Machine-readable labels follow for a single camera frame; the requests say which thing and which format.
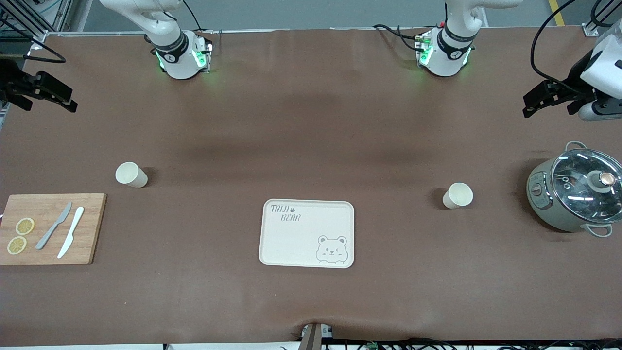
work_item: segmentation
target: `tray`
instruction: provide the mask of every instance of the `tray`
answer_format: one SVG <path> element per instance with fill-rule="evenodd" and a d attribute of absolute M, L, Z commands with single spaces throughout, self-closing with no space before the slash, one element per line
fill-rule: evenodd
<path fill-rule="evenodd" d="M 352 266 L 354 207 L 336 201 L 268 200 L 261 222 L 259 259 L 278 266 Z"/>

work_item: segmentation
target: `wooden cutting board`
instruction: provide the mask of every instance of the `wooden cutting board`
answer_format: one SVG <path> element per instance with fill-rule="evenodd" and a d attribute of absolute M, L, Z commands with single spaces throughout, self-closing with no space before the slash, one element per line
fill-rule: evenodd
<path fill-rule="evenodd" d="M 63 212 L 68 202 L 72 209 L 65 221 L 58 225 L 42 250 L 36 250 L 37 242 Z M 79 265 L 90 264 L 100 231 L 101 216 L 106 204 L 105 194 L 14 194 L 4 210 L 0 225 L 0 265 Z M 84 207 L 84 214 L 73 232 L 73 243 L 62 258 L 57 258 L 71 227 L 76 208 Z M 26 249 L 11 255 L 7 249 L 9 241 L 18 236 L 17 223 L 30 217 L 35 221 L 34 230 L 23 236 Z"/>

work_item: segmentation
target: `rice cooker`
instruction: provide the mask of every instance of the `rice cooker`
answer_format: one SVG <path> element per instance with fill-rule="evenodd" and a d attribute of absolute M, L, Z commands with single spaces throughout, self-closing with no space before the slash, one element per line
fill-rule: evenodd
<path fill-rule="evenodd" d="M 622 166 L 605 153 L 571 141 L 564 153 L 536 167 L 527 181 L 527 198 L 536 214 L 567 232 L 609 237 L 622 220 Z"/>

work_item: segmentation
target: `paper cup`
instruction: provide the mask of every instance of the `paper cup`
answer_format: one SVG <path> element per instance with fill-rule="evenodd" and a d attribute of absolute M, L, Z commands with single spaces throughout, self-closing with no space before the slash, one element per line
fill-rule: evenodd
<path fill-rule="evenodd" d="M 141 188 L 147 184 L 147 175 L 136 163 L 125 162 L 117 168 L 114 174 L 120 184 Z"/>
<path fill-rule="evenodd" d="M 443 196 L 443 204 L 449 209 L 464 207 L 473 201 L 473 191 L 467 184 L 456 182 L 451 185 Z"/>

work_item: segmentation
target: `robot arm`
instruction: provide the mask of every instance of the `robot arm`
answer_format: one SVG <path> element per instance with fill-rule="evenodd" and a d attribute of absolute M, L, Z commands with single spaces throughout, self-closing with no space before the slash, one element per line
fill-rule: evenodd
<path fill-rule="evenodd" d="M 419 65 L 441 77 L 450 77 L 467 64 L 471 43 L 480 31 L 481 19 L 475 9 L 485 7 L 506 9 L 518 6 L 522 0 L 446 0 L 447 21 L 442 28 L 422 34 L 415 45 Z"/>
<path fill-rule="evenodd" d="M 622 24 L 619 20 L 596 41 L 596 46 L 577 62 L 564 85 L 544 80 L 523 96 L 523 115 L 572 101 L 570 115 L 585 121 L 622 118 Z"/>
<path fill-rule="evenodd" d="M 165 14 L 183 0 L 100 0 L 102 5 L 134 22 L 155 47 L 160 66 L 175 79 L 188 79 L 209 69 L 211 42 L 192 31 L 182 31 L 177 21 Z"/>

